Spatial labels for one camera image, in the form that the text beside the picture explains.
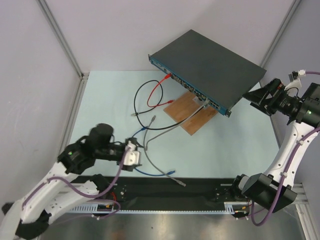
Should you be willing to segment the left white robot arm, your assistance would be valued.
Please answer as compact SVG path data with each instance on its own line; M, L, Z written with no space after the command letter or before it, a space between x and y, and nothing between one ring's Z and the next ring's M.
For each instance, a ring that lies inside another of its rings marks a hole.
M119 171L131 172L140 166L141 145L137 139L129 137L124 142L112 142L113 132L110 125L99 123L88 135L66 146L45 177L27 195L4 204L0 238L33 240L74 207L91 199L107 199L119 172L111 182L101 174L91 176L79 187L71 182L93 167L96 160L114 161Z

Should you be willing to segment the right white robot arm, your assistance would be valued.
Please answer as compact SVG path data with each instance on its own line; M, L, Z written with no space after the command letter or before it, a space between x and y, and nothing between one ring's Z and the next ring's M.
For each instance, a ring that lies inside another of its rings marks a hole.
M289 117L282 145L264 173L235 178L230 195L236 201L247 198L273 213L293 203L295 174L311 142L320 130L320 86L311 83L302 98L290 96L280 79L244 94L251 106L268 116L280 112Z

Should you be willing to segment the wooden board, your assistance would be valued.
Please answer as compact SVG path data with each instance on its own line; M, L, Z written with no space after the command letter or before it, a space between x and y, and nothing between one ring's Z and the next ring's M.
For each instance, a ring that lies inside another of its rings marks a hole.
M204 101L200 101L193 93L185 92L173 103L164 109L164 112L175 122L180 122L196 112ZM207 105L197 114L181 125L181 127L192 136L218 113L213 107Z

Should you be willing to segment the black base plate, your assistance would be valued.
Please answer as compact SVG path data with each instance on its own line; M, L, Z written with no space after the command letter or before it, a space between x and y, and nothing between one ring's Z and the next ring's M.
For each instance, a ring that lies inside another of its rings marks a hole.
M221 211L226 202L250 205L232 189L232 178L180 178L182 186L167 177L121 176L98 201L115 200L123 211Z

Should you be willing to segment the black blue network switch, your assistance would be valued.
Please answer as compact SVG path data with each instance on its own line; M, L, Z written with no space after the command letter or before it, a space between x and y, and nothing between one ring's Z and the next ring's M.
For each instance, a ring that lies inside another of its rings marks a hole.
M261 66L192 29L148 60L226 117L266 74Z

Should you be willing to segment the right aluminium frame post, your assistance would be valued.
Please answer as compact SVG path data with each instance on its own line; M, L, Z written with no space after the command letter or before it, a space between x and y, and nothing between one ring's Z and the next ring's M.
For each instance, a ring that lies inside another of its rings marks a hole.
M296 14L297 10L299 9L302 0L293 0L287 13L284 16L284 19L282 20L278 30L276 31L276 34L274 38L272 39L266 53L264 54L262 60L260 61L260 66L262 68L265 68L269 59L271 58L273 52L275 51L278 43L280 42L282 36L284 35L286 29L288 28L289 24L291 23L294 15Z

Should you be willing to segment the aluminium frame post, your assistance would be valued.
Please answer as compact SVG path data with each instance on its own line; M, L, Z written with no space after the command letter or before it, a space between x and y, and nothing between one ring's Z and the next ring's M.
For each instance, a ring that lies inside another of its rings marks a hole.
M265 68L269 59L271 58L273 52L275 51L278 43L280 42L282 36L284 35L286 29L288 28L289 24L291 23L294 15L296 14L297 10L299 9L302 0L293 0L287 13L284 16L284 19L282 20L278 30L276 31L276 34L274 38L272 39L266 53L264 54L262 60L260 61L260 66L262 68Z
M53 34L55 35L60 47L62 48L66 58L68 59L69 63L71 64L73 70L75 71L76 75L82 79L84 77L84 73L81 70L81 67L67 41L65 35L60 28L58 21L56 20L53 12L50 9L49 4L46 0L36 0L42 14L44 15L46 21L48 22L49 27L51 28Z

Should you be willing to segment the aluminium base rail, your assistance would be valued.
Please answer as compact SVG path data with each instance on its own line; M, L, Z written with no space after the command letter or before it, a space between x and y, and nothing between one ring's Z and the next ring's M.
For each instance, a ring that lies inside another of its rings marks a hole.
M292 190L297 193L297 196L293 202L295 205L308 205L309 201L302 183L295 184Z

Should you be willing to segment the left aluminium frame post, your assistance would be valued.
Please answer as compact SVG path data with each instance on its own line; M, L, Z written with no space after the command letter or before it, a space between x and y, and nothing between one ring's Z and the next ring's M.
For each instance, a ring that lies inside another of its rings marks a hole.
M73 70L75 71L76 75L82 79L84 77L84 73L81 70L81 67L67 41L65 35L60 28L58 21L56 20L53 12L50 9L49 4L46 0L36 0L42 14L44 15L46 21L48 22L49 27L51 28L53 34L55 35L60 47L62 48L66 58L68 59L69 63L71 64Z

